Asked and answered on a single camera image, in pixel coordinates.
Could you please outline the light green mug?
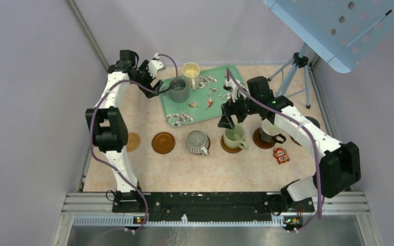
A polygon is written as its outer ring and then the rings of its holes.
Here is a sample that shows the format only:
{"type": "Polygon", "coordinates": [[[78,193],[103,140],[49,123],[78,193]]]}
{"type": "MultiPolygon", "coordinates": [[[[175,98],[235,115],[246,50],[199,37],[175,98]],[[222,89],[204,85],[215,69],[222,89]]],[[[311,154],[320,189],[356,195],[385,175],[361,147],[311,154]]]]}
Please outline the light green mug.
{"type": "Polygon", "coordinates": [[[249,144],[245,141],[245,131],[240,125],[233,129],[225,129],[223,140],[225,145],[230,149],[248,149],[249,144]]]}

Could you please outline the dark brown wooden coaster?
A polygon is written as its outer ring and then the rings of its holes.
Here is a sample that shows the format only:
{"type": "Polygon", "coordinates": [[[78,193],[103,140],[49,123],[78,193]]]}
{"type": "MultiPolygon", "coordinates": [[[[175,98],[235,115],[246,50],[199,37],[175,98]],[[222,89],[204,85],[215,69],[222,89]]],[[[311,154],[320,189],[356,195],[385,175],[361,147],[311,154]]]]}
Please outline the dark brown wooden coaster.
{"type": "Polygon", "coordinates": [[[209,138],[208,135],[206,135],[206,142],[205,142],[204,146],[202,147],[202,151],[203,151],[202,153],[203,153],[205,156],[208,156],[208,155],[209,155],[210,146],[211,146],[210,138],[209,138]]]}
{"type": "Polygon", "coordinates": [[[296,145],[298,145],[298,146],[303,146],[302,144],[300,144],[297,140],[295,140],[295,138],[292,136],[292,135],[289,135],[290,136],[290,139],[296,144],[296,145]]]}
{"type": "Polygon", "coordinates": [[[232,140],[227,138],[226,136],[221,137],[221,147],[224,151],[230,154],[236,154],[243,150],[242,142],[244,138],[241,137],[239,140],[232,140]]]}
{"type": "Polygon", "coordinates": [[[276,142],[272,141],[272,142],[265,142],[261,139],[261,135],[260,135],[260,128],[257,128],[254,133],[253,133],[253,142],[254,144],[260,148],[260,149],[271,149],[275,146],[276,142]]]}
{"type": "Polygon", "coordinates": [[[175,138],[169,132],[160,132],[154,135],[151,145],[153,150],[158,154],[168,154],[175,147],[175,138]]]}

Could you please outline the plain grey mug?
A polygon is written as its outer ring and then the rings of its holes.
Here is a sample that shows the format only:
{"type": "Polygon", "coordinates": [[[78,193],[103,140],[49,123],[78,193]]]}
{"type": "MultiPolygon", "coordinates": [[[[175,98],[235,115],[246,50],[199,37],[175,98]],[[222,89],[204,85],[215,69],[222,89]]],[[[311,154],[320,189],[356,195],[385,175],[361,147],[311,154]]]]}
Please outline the plain grey mug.
{"type": "Polygon", "coordinates": [[[169,90],[169,98],[175,103],[183,103],[189,98],[189,88],[184,79],[178,78],[169,83],[171,89],[169,90]]]}

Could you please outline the ribbed grey mug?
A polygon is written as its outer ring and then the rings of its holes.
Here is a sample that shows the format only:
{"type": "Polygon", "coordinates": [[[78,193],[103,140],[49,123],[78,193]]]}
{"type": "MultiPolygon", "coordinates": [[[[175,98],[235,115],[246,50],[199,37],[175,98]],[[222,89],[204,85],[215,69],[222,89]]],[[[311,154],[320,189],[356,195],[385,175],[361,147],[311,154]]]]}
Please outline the ribbed grey mug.
{"type": "Polygon", "coordinates": [[[186,137],[187,150],[194,155],[204,155],[202,147],[206,142],[206,134],[200,130],[193,130],[186,137]]]}

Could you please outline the black mug white inside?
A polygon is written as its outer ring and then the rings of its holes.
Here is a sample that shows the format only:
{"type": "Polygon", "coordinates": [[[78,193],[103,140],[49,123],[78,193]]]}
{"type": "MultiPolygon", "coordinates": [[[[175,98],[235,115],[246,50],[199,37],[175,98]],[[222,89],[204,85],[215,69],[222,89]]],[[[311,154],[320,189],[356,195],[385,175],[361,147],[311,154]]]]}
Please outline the black mug white inside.
{"type": "Polygon", "coordinates": [[[283,144],[287,138],[282,134],[282,129],[275,126],[269,120],[262,121],[260,127],[260,138],[263,142],[272,144],[283,144]]]}

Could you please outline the light tan wooden coaster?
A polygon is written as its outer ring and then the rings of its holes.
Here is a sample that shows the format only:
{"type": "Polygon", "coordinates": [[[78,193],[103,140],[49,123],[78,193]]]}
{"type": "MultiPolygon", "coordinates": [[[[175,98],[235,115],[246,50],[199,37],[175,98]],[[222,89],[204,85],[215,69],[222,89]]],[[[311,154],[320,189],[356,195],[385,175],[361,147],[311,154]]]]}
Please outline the light tan wooden coaster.
{"type": "Polygon", "coordinates": [[[141,138],[137,133],[130,132],[128,134],[128,143],[126,145],[127,152],[135,151],[141,143],[141,138]]]}

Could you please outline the pale yellow mug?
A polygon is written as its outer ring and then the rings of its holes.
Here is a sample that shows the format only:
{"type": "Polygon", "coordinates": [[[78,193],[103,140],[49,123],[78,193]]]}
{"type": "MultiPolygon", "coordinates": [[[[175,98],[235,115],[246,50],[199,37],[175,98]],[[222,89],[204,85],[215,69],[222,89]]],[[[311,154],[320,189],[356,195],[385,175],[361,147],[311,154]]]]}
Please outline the pale yellow mug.
{"type": "Polygon", "coordinates": [[[197,85],[201,81],[201,70],[200,66],[194,62],[188,62],[182,67],[182,74],[187,86],[191,90],[196,90],[197,85]]]}

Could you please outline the dark green mug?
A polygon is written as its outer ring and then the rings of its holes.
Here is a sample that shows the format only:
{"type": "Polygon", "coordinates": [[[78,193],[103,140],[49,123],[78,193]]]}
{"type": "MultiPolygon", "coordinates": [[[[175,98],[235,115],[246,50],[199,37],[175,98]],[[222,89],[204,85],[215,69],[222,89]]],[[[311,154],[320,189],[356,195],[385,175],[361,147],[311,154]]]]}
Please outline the dark green mug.
{"type": "Polygon", "coordinates": [[[319,121],[316,119],[316,118],[314,118],[314,117],[311,117],[311,116],[306,116],[306,118],[310,121],[310,122],[312,122],[317,128],[321,128],[321,125],[320,125],[320,123],[319,123],[319,121]]]}

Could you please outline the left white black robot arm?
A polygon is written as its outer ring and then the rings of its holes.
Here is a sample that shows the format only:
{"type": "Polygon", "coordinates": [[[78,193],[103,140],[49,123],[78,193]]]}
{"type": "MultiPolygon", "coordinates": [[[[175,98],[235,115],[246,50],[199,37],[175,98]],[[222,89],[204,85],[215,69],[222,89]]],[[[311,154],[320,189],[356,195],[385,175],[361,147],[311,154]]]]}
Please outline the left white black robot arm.
{"type": "Polygon", "coordinates": [[[85,112],[90,146],[97,147],[104,154],[105,163],[114,172],[114,200],[124,200],[125,206],[132,212],[142,209],[144,198],[137,193],[139,182],[128,158],[129,132],[120,108],[131,84],[136,85],[146,98],[158,96],[163,82],[152,82],[165,68],[159,53],[141,63],[136,52],[121,50],[118,61],[108,68],[106,85],[99,101],[85,112]]]}

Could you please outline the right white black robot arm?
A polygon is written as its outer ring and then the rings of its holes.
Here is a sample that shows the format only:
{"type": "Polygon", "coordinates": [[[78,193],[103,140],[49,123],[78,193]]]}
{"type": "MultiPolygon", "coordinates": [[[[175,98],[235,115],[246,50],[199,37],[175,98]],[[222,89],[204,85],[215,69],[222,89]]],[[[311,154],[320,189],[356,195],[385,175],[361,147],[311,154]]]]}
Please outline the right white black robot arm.
{"type": "Polygon", "coordinates": [[[231,92],[232,97],[221,105],[220,128],[233,129],[232,116],[242,123],[248,115],[257,114],[292,136],[315,158],[314,175],[282,188],[280,204],[284,210],[294,211],[301,205],[301,200],[316,194],[333,198],[361,179],[358,146],[351,141],[342,143],[327,135],[303,116],[287,97],[275,97],[265,77],[249,79],[244,89],[232,76],[228,76],[224,88],[231,92]]]}

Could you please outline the green floral serving tray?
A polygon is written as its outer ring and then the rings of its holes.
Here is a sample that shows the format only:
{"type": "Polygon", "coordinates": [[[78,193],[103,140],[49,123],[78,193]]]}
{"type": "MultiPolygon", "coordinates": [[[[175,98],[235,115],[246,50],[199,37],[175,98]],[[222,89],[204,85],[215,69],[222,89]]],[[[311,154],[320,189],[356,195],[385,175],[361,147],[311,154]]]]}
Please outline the green floral serving tray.
{"type": "Polygon", "coordinates": [[[234,65],[202,70],[201,81],[196,85],[195,90],[190,91],[186,101],[174,102],[168,92],[160,95],[166,123],[172,128],[177,128],[220,117],[221,105],[231,97],[231,92],[223,88],[227,69],[246,89],[245,81],[234,65]]]}

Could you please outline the grey tripod stand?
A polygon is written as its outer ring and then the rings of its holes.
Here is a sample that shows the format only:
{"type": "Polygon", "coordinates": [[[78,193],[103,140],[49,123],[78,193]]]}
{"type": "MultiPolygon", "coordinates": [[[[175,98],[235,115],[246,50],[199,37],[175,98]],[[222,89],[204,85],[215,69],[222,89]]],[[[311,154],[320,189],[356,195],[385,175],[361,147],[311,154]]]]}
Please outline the grey tripod stand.
{"type": "Polygon", "coordinates": [[[293,54],[292,58],[288,60],[284,65],[282,65],[273,75],[267,78],[268,81],[272,81],[279,73],[282,73],[282,83],[279,89],[276,92],[276,96],[286,96],[292,97],[302,92],[306,93],[306,108],[311,108],[311,101],[310,101],[310,85],[309,85],[309,58],[306,56],[306,51],[309,46],[304,42],[300,51],[293,54]],[[287,90],[298,70],[304,71],[304,89],[294,92],[290,95],[286,95],[287,90]]]}

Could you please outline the light blue perforated panel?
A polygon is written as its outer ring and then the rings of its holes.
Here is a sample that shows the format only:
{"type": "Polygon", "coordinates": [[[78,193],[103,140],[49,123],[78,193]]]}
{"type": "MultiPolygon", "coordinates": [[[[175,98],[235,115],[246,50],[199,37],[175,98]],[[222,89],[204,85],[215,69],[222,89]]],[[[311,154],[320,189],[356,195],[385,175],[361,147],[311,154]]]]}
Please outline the light blue perforated panel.
{"type": "Polygon", "coordinates": [[[339,73],[351,72],[394,27],[394,0],[263,3],[339,73]]]}

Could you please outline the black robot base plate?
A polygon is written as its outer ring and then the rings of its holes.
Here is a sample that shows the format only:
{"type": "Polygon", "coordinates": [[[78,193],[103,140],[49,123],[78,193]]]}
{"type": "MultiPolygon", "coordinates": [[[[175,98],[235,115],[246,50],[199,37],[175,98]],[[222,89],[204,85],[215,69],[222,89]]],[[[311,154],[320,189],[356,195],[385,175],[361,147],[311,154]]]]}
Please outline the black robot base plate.
{"type": "Polygon", "coordinates": [[[314,212],[311,198],[294,202],[279,192],[151,192],[136,200],[113,200],[114,213],[148,214],[149,222],[270,221],[282,213],[314,212]]]}

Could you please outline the aluminium frame rail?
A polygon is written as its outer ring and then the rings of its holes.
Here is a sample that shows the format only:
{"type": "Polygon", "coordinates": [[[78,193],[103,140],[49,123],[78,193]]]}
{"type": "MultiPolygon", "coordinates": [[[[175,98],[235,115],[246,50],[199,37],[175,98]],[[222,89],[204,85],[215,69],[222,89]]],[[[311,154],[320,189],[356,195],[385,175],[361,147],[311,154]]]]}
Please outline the aluminium frame rail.
{"type": "Polygon", "coordinates": [[[279,192],[149,192],[143,197],[119,192],[69,193],[54,245],[70,239],[73,225],[128,229],[147,227],[281,227],[293,232],[309,216],[356,218],[366,245],[382,245],[363,192],[343,191],[322,203],[316,197],[290,201],[279,192]]]}

